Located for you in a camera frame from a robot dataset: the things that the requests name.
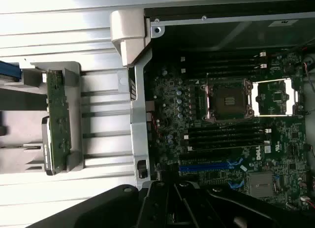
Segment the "green motherboard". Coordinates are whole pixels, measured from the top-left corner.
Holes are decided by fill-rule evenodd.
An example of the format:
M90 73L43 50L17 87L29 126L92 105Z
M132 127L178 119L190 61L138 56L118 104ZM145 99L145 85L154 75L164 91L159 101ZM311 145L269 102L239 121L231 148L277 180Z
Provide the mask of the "green motherboard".
M232 52L264 51L267 57L258 58L267 68L249 77L237 78L187 78L181 63L186 53L154 54L144 67L144 86L147 113L147 133L152 177L158 180L187 180L202 187L227 186L250 195L249 174L272 172L274 195L259 198L277 207L292 211L311 208L308 198L311 192L307 152L312 148L306 142L304 109L304 63L299 53L276 57L266 50L242 50ZM243 121L210 123L206 114L205 85L207 79L248 79L252 83L265 80L290 78L298 91L299 102L295 114L289 117L256 117ZM230 156L221 160L180 161L179 155L190 152L184 135L189 128L211 125L260 124L268 130L262 140L270 145L218 149L229 151ZM235 169L180 172L179 166L228 164Z

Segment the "black expansion slot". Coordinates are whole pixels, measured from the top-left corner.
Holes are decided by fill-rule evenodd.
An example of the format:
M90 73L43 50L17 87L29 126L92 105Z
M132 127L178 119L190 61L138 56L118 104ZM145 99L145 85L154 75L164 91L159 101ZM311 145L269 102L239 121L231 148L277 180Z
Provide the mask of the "black expansion slot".
M214 150L214 151L193 151L193 152L187 152L179 155L180 161L197 161L197 160L221 160L226 159L230 156L229 151L220 151L220 150Z

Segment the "blue expansion slot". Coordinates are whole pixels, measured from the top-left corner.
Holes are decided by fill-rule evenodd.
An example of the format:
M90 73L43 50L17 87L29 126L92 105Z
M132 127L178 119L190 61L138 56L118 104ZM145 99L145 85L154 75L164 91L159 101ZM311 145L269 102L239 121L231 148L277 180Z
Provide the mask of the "blue expansion slot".
M228 164L206 164L206 165L186 165L179 166L180 172L194 172L206 170L235 169L238 165Z

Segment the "CPU socket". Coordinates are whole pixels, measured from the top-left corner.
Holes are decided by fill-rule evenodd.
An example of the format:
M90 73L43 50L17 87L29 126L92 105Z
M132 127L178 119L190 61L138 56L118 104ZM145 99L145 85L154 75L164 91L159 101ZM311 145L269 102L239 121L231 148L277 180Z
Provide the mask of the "CPU socket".
M206 114L210 123L243 121L254 117L253 84L248 79L213 80L205 85Z

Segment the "hard disk blue carrier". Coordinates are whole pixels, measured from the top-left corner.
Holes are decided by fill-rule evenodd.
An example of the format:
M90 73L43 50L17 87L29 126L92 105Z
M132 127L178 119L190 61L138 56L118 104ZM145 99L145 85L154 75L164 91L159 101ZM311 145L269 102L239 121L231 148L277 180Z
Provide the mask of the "hard disk blue carrier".
M0 76L6 76L12 78L14 81L21 80L22 71L18 65L12 65L6 62L0 61Z

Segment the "grey chipset heatsink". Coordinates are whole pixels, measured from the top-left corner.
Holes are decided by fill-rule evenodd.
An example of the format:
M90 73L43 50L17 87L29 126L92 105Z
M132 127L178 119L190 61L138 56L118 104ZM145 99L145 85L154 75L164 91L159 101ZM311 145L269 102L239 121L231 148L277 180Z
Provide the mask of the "grey chipset heatsink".
M264 198L274 195L272 172L253 172L249 174L249 192L252 197Z

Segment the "metal socket cover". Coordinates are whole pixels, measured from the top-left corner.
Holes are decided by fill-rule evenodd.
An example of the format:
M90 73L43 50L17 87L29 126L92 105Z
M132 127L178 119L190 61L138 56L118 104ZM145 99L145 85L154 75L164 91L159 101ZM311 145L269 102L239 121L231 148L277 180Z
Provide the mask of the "metal socket cover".
M253 82L252 109L256 117L289 117L295 114L298 91L290 78Z

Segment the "open black PC case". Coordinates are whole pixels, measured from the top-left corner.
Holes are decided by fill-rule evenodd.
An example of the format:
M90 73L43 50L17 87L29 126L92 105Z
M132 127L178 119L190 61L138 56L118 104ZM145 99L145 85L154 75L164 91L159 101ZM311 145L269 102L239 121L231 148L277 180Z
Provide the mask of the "open black PC case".
M304 63L304 109L308 111L305 117L306 142L312 147L307 152L311 208L294 212L303 215L303 228L315 228L315 0L122 9L111 13L111 39L123 65L129 70L130 127L136 184L139 190L146 182L162 181L169 185L166 228L195 227L174 188L175 184L187 180L158 180L152 177L145 65L154 54L266 50L276 57L284 57L292 52L299 53ZM202 189L214 187L192 183Z

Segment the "grey parts rack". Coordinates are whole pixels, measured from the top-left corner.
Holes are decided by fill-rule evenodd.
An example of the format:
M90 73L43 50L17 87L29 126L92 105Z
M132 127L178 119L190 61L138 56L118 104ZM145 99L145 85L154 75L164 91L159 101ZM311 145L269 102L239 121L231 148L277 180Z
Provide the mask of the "grey parts rack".
M47 112L46 73L61 70L69 105L71 149L66 170L81 170L81 79L77 62L10 63L22 71L19 81L0 76L0 174L45 172L42 118Z

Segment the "RAM slot white clips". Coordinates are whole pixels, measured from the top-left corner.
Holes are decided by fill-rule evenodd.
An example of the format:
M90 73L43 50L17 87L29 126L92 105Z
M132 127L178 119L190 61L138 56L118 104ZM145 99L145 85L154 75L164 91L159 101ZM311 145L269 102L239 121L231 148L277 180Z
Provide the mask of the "RAM slot white clips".
M185 62L189 61L225 61L240 59L258 59L267 57L264 51L258 52L193 52L186 53L183 58Z
M214 72L251 72L267 68L267 64L255 65L217 65L217 66L186 66L183 67L186 73L214 73Z
M270 140L236 140L236 141L211 141L211 142L192 142L189 141L187 145L188 151L207 151L230 148L254 147L260 145L270 145Z
M256 136L269 133L268 130L252 130L252 129L225 129L225 130L195 130L188 131L184 135L184 140L196 138L196 137L228 137L228 136Z

